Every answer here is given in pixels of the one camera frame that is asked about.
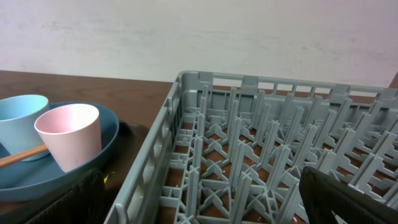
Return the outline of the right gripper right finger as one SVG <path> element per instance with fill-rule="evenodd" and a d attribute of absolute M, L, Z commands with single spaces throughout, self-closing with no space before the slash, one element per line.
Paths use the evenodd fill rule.
<path fill-rule="evenodd" d="M 397 210 L 375 201 L 313 167 L 303 168 L 299 191 L 310 224 L 396 224 Z"/>

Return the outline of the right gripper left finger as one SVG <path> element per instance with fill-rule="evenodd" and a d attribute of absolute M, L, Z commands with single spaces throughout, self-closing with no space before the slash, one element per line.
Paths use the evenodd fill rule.
<path fill-rule="evenodd" d="M 29 205 L 24 223 L 100 223 L 104 209 L 104 178 L 92 169 L 67 188 Z"/>

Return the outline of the yellow green snack wrapper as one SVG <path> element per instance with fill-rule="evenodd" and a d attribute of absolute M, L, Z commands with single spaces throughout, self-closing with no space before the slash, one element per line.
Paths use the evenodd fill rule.
<path fill-rule="evenodd" d="M 107 183 L 107 181 L 112 178 L 112 176 L 115 174 L 115 172 L 110 172 L 105 178 L 104 178 L 104 183 Z"/>

